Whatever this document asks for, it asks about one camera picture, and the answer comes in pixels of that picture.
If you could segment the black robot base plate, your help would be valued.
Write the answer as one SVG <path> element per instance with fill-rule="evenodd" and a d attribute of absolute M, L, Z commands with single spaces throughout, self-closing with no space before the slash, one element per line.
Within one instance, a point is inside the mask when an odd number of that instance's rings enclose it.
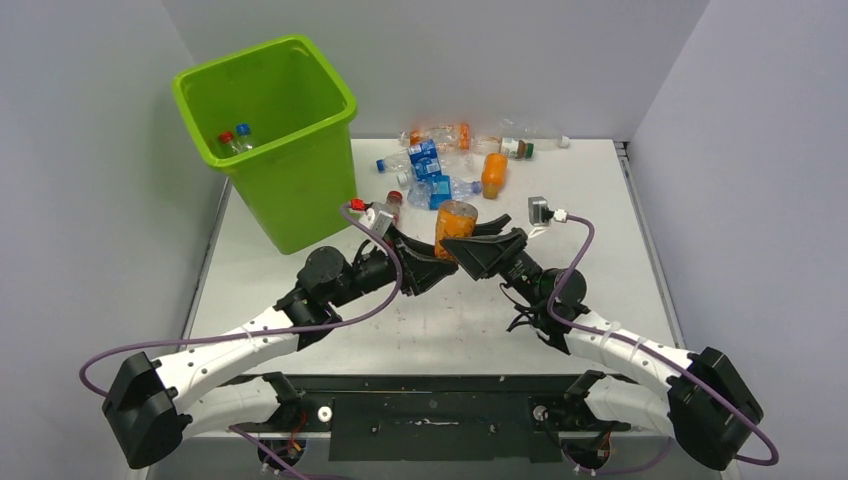
<path fill-rule="evenodd" d="M 557 462 L 568 438 L 626 423 L 596 419 L 575 375 L 289 375 L 280 408 L 249 433 L 326 440 L 332 461 Z"/>

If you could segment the Pepsi bottle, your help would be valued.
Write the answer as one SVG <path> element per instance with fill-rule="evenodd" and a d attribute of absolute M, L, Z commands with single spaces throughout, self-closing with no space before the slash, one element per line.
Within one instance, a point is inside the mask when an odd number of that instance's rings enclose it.
<path fill-rule="evenodd" d="M 247 123 L 236 126 L 237 144 L 240 153 L 247 152 L 257 146 L 251 127 Z"/>

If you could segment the small orange juice bottle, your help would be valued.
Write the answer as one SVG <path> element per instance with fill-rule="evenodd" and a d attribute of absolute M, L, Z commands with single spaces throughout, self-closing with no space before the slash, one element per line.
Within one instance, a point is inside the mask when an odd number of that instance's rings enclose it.
<path fill-rule="evenodd" d="M 443 202 L 437 212 L 434 254 L 437 258 L 454 261 L 442 246 L 446 238 L 467 238 L 473 234 L 478 220 L 478 210 L 472 204 L 459 200 Z"/>

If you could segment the crushed blue label bottle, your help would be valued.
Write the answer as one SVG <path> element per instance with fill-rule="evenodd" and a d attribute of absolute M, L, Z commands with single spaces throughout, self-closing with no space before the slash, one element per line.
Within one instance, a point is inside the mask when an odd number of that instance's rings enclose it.
<path fill-rule="evenodd" d="M 464 201 L 482 193 L 480 181 L 464 181 L 448 175 L 439 175 L 414 182 L 408 191 L 407 203 L 422 210 L 438 210 L 449 200 Z"/>

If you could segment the blue label clear bottle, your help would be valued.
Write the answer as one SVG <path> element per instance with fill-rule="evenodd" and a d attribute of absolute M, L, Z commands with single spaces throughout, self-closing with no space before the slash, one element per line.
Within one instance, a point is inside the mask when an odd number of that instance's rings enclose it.
<path fill-rule="evenodd" d="M 378 173 L 394 174 L 402 187 L 438 175 L 467 177 L 475 173 L 472 154 L 465 150 L 443 148 L 433 140 L 425 140 L 378 159 L 375 164 Z"/>

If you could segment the orange bottle barcode label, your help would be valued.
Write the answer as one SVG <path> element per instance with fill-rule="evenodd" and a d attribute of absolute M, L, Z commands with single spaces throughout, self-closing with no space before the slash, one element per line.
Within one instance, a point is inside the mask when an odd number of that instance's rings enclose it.
<path fill-rule="evenodd" d="M 508 158 L 500 153 L 490 153 L 484 160 L 481 174 L 482 196 L 485 199 L 497 199 L 507 177 Z"/>

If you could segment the orange label bottle rear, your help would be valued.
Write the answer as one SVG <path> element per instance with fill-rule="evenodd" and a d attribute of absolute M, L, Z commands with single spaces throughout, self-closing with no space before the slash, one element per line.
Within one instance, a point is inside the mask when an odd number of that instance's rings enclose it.
<path fill-rule="evenodd" d="M 465 122 L 443 124 L 404 131 L 398 137 L 404 147 L 427 140 L 432 140 L 439 152 L 467 151 L 471 148 L 471 128 Z"/>

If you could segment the green-red label bottle rear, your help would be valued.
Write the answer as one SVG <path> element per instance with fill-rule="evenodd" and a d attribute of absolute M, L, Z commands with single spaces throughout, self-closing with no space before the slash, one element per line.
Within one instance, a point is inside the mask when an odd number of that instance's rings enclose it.
<path fill-rule="evenodd" d="M 538 152 L 555 151 L 570 146 L 570 138 L 520 139 L 515 137 L 475 136 L 471 141 L 471 150 L 478 155 L 501 154 L 508 159 L 532 159 Z"/>

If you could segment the green plastic bin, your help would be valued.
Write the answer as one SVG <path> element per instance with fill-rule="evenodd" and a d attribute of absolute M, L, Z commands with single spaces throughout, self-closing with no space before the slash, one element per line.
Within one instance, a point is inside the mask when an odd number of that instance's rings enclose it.
<path fill-rule="evenodd" d="M 227 176 L 280 253 L 344 228 L 339 207 L 357 195 L 357 100 L 309 38 L 287 35 L 202 63 L 177 74 L 172 92 L 201 158 Z M 225 158 L 217 137 L 236 137 L 240 123 L 257 146 Z"/>

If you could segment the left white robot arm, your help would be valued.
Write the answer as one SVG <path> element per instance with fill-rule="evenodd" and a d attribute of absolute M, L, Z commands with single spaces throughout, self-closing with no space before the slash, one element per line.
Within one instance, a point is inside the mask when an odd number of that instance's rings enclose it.
<path fill-rule="evenodd" d="M 285 376 L 249 376 L 248 370 L 346 326 L 336 311 L 340 306 L 385 286 L 391 298 L 421 295 L 458 269 L 437 257 L 434 246 L 395 227 L 370 238 L 375 248 L 353 260 L 330 246 L 311 252 L 291 291 L 228 333 L 191 339 L 158 358 L 143 346 L 127 348 L 102 412 L 128 466 L 149 467 L 183 441 L 232 425 L 290 428 L 298 403 Z"/>

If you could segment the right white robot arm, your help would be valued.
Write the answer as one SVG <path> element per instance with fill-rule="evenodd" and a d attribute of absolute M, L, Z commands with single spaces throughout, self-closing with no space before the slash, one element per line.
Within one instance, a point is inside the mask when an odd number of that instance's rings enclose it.
<path fill-rule="evenodd" d="M 582 246 L 565 269 L 544 268 L 527 253 L 529 240 L 515 228 L 439 244 L 471 278 L 498 276 L 518 293 L 545 344 L 613 371 L 580 380 L 565 402 L 573 425 L 590 428 L 601 420 L 654 430 L 716 471 L 743 460 L 740 451 L 752 436 L 769 450 L 763 465 L 778 460 L 774 443 L 759 427 L 761 406 L 724 353 L 663 345 L 604 318 L 584 303 L 587 286 L 577 265 L 588 248 Z"/>

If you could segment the red label clear bottle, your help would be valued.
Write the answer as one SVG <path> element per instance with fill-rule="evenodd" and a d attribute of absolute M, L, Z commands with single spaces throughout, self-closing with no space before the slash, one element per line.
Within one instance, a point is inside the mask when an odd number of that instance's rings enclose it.
<path fill-rule="evenodd" d="M 225 158 L 229 158 L 240 153 L 239 143 L 231 131 L 222 132 L 218 135 L 217 139 Z"/>

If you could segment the small red-cap bottle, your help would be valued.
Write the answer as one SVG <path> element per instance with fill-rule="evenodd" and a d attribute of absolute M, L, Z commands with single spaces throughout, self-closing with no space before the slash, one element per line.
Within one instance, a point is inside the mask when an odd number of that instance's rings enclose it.
<path fill-rule="evenodd" d="M 403 205 L 403 195 L 397 190 L 391 190 L 387 193 L 385 206 L 391 213 L 393 222 L 397 224 L 400 219 L 401 208 Z"/>

